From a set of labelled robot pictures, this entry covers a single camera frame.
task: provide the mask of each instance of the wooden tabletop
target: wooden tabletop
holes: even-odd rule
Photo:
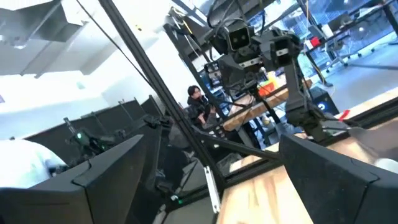
[[[387,91],[350,109],[347,118],[398,97],[398,88]],[[278,144],[266,148],[278,151]],[[372,164],[375,158],[364,152],[353,138],[328,147],[336,152]],[[246,166],[258,157],[248,156],[235,162],[231,171]],[[304,204],[285,167],[278,167],[251,180],[226,189],[218,215],[218,224],[311,224]]]
[[[311,79],[306,80],[308,87],[312,86],[312,81]],[[286,84],[286,79],[284,75],[281,75],[278,77],[278,83],[279,85],[285,85]],[[283,90],[277,92],[275,95],[270,96],[266,98],[269,106],[271,108],[275,108],[278,105],[281,105],[283,102],[287,100],[287,97],[289,96],[289,91],[288,89],[284,88]],[[235,103],[241,104],[241,105],[248,105],[254,101],[254,97],[251,95],[246,95],[242,97],[241,99],[237,100]],[[231,116],[232,114],[235,114],[236,112],[240,111],[242,107],[240,106],[232,106],[231,111],[229,112],[228,116]],[[245,112],[237,115],[236,117],[226,121],[223,124],[223,127],[227,131],[232,131],[235,128],[239,127],[240,125],[260,116],[261,114],[265,113],[267,111],[266,106],[263,103],[258,103],[251,108],[248,108]]]

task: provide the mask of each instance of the orange object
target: orange object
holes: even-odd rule
[[[274,90],[275,90],[275,83],[270,82],[266,85],[259,87],[259,94],[260,94],[260,96],[266,96],[266,95],[272,93],[272,91],[274,91]]]

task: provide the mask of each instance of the red tape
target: red tape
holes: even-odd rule
[[[343,121],[349,114],[349,110],[344,110],[343,114],[338,119],[339,121]]]

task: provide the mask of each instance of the red object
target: red object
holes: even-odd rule
[[[312,47],[318,47],[321,45],[321,42],[319,41],[318,37],[314,37],[310,40]]]
[[[275,90],[275,85],[273,82],[270,82],[264,86],[259,88],[260,96],[267,96],[268,94],[272,93]]]
[[[343,121],[349,114],[349,110],[344,110],[343,114],[338,119],[339,121]]]

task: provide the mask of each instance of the black box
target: black box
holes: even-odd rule
[[[310,90],[310,93],[313,97],[313,103],[317,105],[323,112],[333,115],[340,113],[326,90],[316,86]]]

